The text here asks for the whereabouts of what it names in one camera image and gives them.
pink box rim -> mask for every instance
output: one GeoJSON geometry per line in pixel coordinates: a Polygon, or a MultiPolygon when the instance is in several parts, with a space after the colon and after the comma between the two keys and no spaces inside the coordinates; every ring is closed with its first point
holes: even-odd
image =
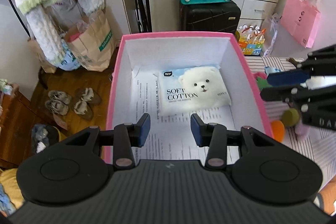
{"type": "MultiPolygon", "coordinates": [[[[238,42],[235,36],[232,33],[220,33],[220,32],[153,32],[153,33],[136,33],[136,34],[127,34],[123,35],[121,38],[117,59],[115,61],[115,68],[113,72],[112,84],[110,89],[110,99],[108,105],[108,112],[106,118],[106,130],[112,129],[113,123],[113,111],[114,111],[114,103],[115,103],[115,94],[117,89],[118,82],[118,74],[120,70],[121,57],[125,48],[125,44],[127,40],[133,39],[141,39],[141,38],[167,38],[167,37],[222,37],[222,38],[230,38],[231,44],[239,58],[239,61],[243,67],[246,78],[249,81],[250,88],[253,92],[253,96],[255,102],[258,106],[258,110],[261,116],[262,124],[265,129],[265,134],[269,137],[273,138],[272,129],[270,126],[270,122],[268,120],[267,112],[265,106],[263,104],[263,100],[260,97],[260,91],[257,86],[257,83],[253,77],[253,74],[250,68],[247,65],[247,62],[242,54],[241,48],[238,45],[238,42]]],[[[110,149],[103,149],[103,159],[105,162],[110,163],[111,160],[111,151],[110,149]]]]}

black suitcase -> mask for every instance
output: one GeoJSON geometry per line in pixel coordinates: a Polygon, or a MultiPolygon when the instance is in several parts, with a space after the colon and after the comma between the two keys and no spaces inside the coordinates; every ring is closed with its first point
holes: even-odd
{"type": "Polygon", "coordinates": [[[235,34],[240,8],[232,0],[223,3],[180,3],[180,31],[228,32],[235,34]]]}

orange pom pom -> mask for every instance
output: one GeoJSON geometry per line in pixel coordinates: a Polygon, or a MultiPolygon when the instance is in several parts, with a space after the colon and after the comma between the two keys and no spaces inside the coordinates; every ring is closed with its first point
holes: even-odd
{"type": "Polygon", "coordinates": [[[271,122],[271,128],[273,131],[273,138],[278,141],[278,142],[282,142],[284,140],[285,137],[285,126],[284,124],[279,121],[273,121],[271,122]]]}

polar bear face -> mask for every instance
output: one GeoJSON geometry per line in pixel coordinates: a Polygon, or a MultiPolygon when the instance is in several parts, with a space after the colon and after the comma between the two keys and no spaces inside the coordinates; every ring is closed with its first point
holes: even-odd
{"type": "Polygon", "coordinates": [[[219,71],[214,67],[196,67],[186,70],[178,78],[182,88],[187,92],[203,96],[223,86],[219,71]]]}

yellow cloth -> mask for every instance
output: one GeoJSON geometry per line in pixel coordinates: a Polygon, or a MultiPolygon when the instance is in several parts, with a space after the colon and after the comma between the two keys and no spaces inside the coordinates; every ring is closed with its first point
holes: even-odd
{"type": "Polygon", "coordinates": [[[16,172],[17,168],[3,171],[0,174],[0,183],[15,208],[19,209],[22,206],[24,199],[16,182],[16,172]]]}

